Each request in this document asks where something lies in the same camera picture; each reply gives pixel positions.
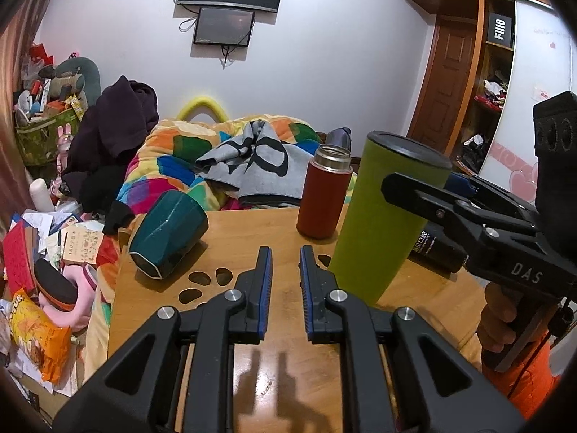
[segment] orange sleeve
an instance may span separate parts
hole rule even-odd
[[[506,372],[498,373],[483,365],[483,374],[501,393],[508,395],[539,343],[540,341],[533,343],[530,348],[521,353],[518,360]],[[553,377],[549,368],[550,352],[551,348],[547,343],[529,365],[527,371],[523,373],[521,381],[510,398],[526,420],[535,413],[555,386],[557,379]]]

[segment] red thermos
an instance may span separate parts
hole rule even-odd
[[[353,174],[351,154],[340,146],[320,145],[307,168],[296,229],[324,239],[335,232]]]

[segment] yellow arch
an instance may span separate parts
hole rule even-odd
[[[205,106],[209,108],[215,115],[218,123],[224,123],[229,120],[229,117],[224,112],[224,109],[213,98],[208,96],[197,96],[187,102],[187,104],[178,112],[177,119],[185,121],[191,117],[192,112],[200,107]]]

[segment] hand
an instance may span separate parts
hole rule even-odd
[[[485,300],[487,305],[481,312],[477,336],[485,350],[499,353],[505,345],[512,344],[515,341],[516,334],[513,329],[509,328],[507,323],[513,322],[517,317],[517,308],[503,294],[501,287],[496,283],[490,283],[486,286]],[[556,310],[556,305],[549,308],[530,341],[534,342],[543,337],[547,331],[547,324]]]

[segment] pink neck pillow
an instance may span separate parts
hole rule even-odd
[[[50,301],[41,292],[38,295],[38,302],[42,311],[50,320],[59,327],[71,327],[73,332],[82,330],[88,325],[92,304],[94,303],[94,288],[96,286],[96,270],[88,265],[66,266],[63,272],[64,277],[78,289],[78,299],[72,311],[60,311],[52,306]]]

